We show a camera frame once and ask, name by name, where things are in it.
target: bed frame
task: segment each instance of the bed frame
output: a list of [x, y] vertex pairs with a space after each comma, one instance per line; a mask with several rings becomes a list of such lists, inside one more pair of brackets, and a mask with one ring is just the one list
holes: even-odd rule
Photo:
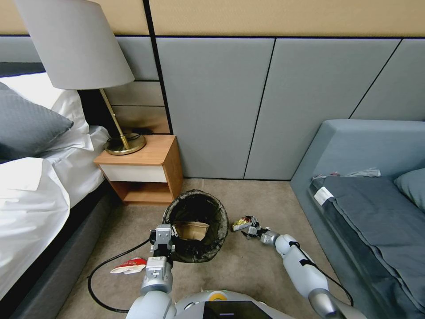
[[[0, 62], [0, 77], [40, 72], [44, 72], [41, 63]], [[102, 125], [116, 134], [99, 91], [81, 91], [80, 96], [88, 124]], [[1, 317], [55, 318], [119, 202], [105, 181], [74, 206], [56, 238], [0, 300]]]

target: black trash bag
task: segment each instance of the black trash bag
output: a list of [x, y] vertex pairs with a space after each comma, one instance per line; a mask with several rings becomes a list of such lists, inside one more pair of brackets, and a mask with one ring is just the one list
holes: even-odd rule
[[226, 210], [218, 199], [200, 190], [187, 191], [178, 196], [164, 213], [164, 224], [175, 222], [203, 222], [209, 225], [204, 239], [173, 239], [174, 261], [201, 263], [210, 261], [222, 247], [229, 229]]

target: power cord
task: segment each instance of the power cord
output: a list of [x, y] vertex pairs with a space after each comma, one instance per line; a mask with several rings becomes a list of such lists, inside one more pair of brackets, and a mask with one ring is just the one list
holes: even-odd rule
[[330, 277], [327, 273], [325, 273], [323, 270], [321, 270], [319, 268], [319, 266], [317, 266], [310, 258], [307, 257], [307, 255], [305, 254], [305, 252], [302, 251], [301, 249], [301, 245], [298, 241], [290, 241], [289, 242], [289, 246], [295, 245], [300, 252], [304, 255], [304, 257], [306, 258], [306, 260], [304, 261], [300, 261], [301, 265], [311, 265], [313, 267], [315, 267], [318, 271], [320, 271], [324, 276], [326, 276], [328, 279], [332, 280], [334, 283], [336, 283], [338, 285], [338, 287], [340, 287], [342, 290], [344, 290], [344, 292], [347, 294], [348, 299], [350, 300], [350, 306], [354, 306], [354, 300], [353, 297], [350, 295], [350, 293], [348, 292], [347, 289], [345, 289], [345, 287], [343, 285], [341, 285], [339, 282], [337, 282], [335, 279], [333, 279], [332, 277]]
[[[137, 138], [139, 138], [140, 137], [140, 135], [141, 134], [139, 134], [139, 133], [136, 133], [135, 135], [133, 135], [133, 136], [128, 136], [128, 134], [131, 134], [131, 133], [125, 133], [124, 135], [125, 135], [125, 137], [127, 138], [127, 140], [135, 140], [135, 139], [137, 139]], [[109, 142], [110, 140], [117, 140], [118, 139], [118, 137], [110, 137], [110, 138], [108, 138], [108, 140], [107, 140], [107, 142]]]
[[90, 273], [90, 275], [87, 277], [87, 288], [89, 289], [89, 294], [91, 295], [91, 297], [93, 298], [93, 300], [94, 301], [96, 301], [96, 303], [98, 304], [98, 305], [100, 305], [100, 306], [102, 306], [103, 308], [105, 308], [105, 309], [108, 309], [109, 311], [114, 311], [114, 312], [121, 312], [121, 313], [127, 313], [127, 312], [129, 312], [130, 311], [130, 309], [118, 309], [118, 308], [114, 308], [114, 307], [111, 307], [111, 306], [108, 306], [107, 304], [105, 304], [105, 303], [103, 303], [103, 302], [101, 302], [100, 300], [99, 300], [99, 298], [97, 298], [96, 297], [96, 295], [95, 295], [95, 293], [94, 293], [94, 291], [92, 290], [92, 277], [93, 277], [93, 275], [94, 275], [94, 273], [100, 268], [100, 267], [102, 267], [103, 265], [105, 265], [105, 264], [107, 264], [108, 262], [111, 262], [111, 261], [113, 261], [113, 260], [115, 260], [115, 259], [117, 259], [117, 258], [120, 258], [120, 257], [122, 257], [122, 256], [124, 256], [124, 255], [127, 255], [128, 253], [131, 253], [132, 251], [134, 251], [134, 250], [136, 250], [136, 249], [138, 249], [138, 248], [140, 248], [140, 247], [142, 247], [143, 245], [145, 245], [145, 244], [147, 244], [148, 242], [149, 242], [149, 239], [150, 238], [148, 238], [147, 240], [145, 240], [143, 243], [141, 243], [141, 244], [139, 244], [139, 245], [137, 245], [137, 246], [135, 246], [135, 247], [133, 247], [133, 248], [131, 248], [131, 249], [129, 249], [129, 250], [127, 250], [127, 251], [125, 251], [125, 252], [123, 252], [123, 253], [121, 253], [121, 254], [119, 254], [119, 255], [116, 255], [115, 257], [112, 257], [112, 258], [109, 258], [108, 260], [106, 260], [106, 261], [104, 261], [104, 262], [102, 262], [102, 263], [100, 263], [95, 269], [93, 269], [93, 271]]

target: gray pillow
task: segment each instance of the gray pillow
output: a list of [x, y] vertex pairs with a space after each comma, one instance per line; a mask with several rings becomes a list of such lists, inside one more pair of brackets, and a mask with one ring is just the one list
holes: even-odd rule
[[34, 157], [69, 130], [73, 122], [25, 100], [0, 82], [0, 158]]
[[425, 168], [397, 177], [394, 184], [420, 210], [425, 212]]

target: beige wall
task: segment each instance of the beige wall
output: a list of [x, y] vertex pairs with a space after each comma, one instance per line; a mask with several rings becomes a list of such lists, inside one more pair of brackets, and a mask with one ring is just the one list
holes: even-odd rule
[[425, 36], [424, 0], [151, 0], [158, 35]]
[[[142, 0], [92, 1], [102, 6], [115, 34], [149, 34]], [[13, 0], [0, 0], [0, 34], [28, 34]]]

